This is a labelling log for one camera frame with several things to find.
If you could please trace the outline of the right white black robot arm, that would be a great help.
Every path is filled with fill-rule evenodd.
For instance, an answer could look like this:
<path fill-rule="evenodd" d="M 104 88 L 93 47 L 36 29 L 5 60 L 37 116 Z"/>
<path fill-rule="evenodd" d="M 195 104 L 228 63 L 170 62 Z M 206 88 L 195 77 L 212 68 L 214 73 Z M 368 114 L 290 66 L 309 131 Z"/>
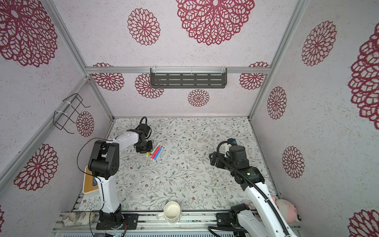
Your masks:
<path fill-rule="evenodd" d="M 249 164 L 245 148 L 231 141 L 218 144 L 216 151 L 209 155 L 210 164 L 231 173 L 242 190 L 248 195 L 260 220 L 249 207 L 239 204 L 231 208 L 231 228 L 208 227 L 208 231 L 218 236 L 214 230 L 248 233 L 252 237 L 295 237 L 295 232 L 287 224 L 271 197 L 265 179 L 260 171 Z"/>

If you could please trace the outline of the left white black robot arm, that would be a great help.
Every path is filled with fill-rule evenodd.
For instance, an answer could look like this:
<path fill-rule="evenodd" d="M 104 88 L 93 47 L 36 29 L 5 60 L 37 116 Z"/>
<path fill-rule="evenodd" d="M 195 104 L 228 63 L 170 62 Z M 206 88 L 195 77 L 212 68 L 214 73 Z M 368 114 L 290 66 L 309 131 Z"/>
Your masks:
<path fill-rule="evenodd" d="M 138 152 L 153 148 L 150 132 L 130 129 L 113 140 L 96 138 L 88 163 L 88 170 L 97 179 L 101 201 L 97 230 L 119 230 L 126 227 L 121 204 L 117 197 L 115 175 L 119 170 L 120 151 L 134 146 Z"/>

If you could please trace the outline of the pink marker pen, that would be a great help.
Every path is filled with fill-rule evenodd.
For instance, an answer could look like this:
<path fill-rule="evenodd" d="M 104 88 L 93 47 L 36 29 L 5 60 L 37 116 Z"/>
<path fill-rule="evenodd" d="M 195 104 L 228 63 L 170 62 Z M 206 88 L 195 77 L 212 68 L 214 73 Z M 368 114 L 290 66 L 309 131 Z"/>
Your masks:
<path fill-rule="evenodd" d="M 152 155 L 152 160 L 155 159 L 155 157 L 156 157 L 158 151 L 160 150 L 160 147 L 161 147 L 161 145 L 158 145 L 158 146 L 156 147 L 156 149 L 154 150 L 153 155 Z"/>

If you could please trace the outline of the blue marker pen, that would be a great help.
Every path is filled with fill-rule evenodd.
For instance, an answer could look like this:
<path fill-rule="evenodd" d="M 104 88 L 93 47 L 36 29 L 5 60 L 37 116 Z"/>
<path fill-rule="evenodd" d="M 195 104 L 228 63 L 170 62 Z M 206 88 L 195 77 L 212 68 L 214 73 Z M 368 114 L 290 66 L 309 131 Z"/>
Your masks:
<path fill-rule="evenodd" d="M 157 161 L 158 160 L 158 156 L 160 155 L 162 151 L 162 146 L 159 147 L 159 149 L 157 150 L 155 156 L 154 156 L 154 161 Z"/>

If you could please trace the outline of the white ceramic mug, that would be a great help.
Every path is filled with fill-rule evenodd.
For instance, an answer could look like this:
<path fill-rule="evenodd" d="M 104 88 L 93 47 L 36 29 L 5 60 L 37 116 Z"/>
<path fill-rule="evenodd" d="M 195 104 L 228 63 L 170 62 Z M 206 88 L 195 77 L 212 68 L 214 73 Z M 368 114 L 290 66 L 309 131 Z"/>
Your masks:
<path fill-rule="evenodd" d="M 170 201 L 165 205 L 163 212 L 157 215 L 157 220 L 164 219 L 169 224 L 176 224 L 180 221 L 180 216 L 180 205 L 175 201 Z"/>

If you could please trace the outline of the pink plush toy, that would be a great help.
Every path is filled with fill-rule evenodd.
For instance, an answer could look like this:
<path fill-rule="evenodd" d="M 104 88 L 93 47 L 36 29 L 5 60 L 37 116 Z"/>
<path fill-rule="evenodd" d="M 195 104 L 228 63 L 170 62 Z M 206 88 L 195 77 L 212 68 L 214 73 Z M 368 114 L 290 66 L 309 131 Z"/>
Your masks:
<path fill-rule="evenodd" d="M 273 199 L 278 210 L 288 224 L 302 221 L 301 216 L 297 213 L 295 206 L 291 202 L 285 199 Z"/>

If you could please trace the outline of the crumpled patterned cloth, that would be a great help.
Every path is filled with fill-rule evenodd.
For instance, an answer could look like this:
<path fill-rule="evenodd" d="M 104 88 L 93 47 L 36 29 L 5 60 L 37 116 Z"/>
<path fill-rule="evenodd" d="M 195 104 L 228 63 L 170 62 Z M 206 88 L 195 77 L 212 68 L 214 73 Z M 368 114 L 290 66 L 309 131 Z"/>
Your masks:
<path fill-rule="evenodd" d="M 70 212 L 63 216 L 62 227 L 88 226 L 94 222 L 95 215 L 92 212 Z"/>

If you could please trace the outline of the dark grey wall shelf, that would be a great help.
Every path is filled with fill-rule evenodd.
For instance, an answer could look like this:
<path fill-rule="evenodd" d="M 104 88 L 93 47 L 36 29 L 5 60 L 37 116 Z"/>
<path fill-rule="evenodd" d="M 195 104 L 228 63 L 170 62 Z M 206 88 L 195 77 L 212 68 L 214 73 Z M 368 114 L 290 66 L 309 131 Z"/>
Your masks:
<path fill-rule="evenodd" d="M 227 69 L 219 70 L 162 70 L 150 69 L 154 89 L 223 89 L 227 85 Z"/>

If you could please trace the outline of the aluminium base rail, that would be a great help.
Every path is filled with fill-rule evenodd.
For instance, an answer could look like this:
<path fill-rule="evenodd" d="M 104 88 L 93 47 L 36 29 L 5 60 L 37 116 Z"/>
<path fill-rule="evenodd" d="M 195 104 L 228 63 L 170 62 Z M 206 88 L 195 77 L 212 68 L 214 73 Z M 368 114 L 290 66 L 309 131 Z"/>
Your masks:
<path fill-rule="evenodd" d="M 98 230 L 96 229 L 99 224 L 99 214 L 93 212 L 91 217 L 94 222 L 89 225 L 64 227 L 63 217 L 66 212 L 62 212 L 58 221 L 54 225 L 51 235 L 53 237 L 63 236 L 83 236 L 91 237 L 92 235 L 103 236 L 105 233 L 120 236 L 126 232 L 127 236 L 132 236 L 138 233 L 158 233 L 160 236 L 165 234 L 174 233 L 176 236 L 180 232 L 189 232 L 194 235 L 204 232 L 206 235 L 210 234 L 207 230 L 209 226 L 219 226 L 225 228 L 232 228 L 232 221 L 227 210 L 223 211 L 183 211 L 179 215 L 179 221 L 175 224 L 168 223 L 165 219 L 157 219 L 157 211 L 142 211 L 132 212 L 126 211 L 122 215 L 127 222 L 127 228 L 124 226 L 121 229 L 113 230 Z"/>

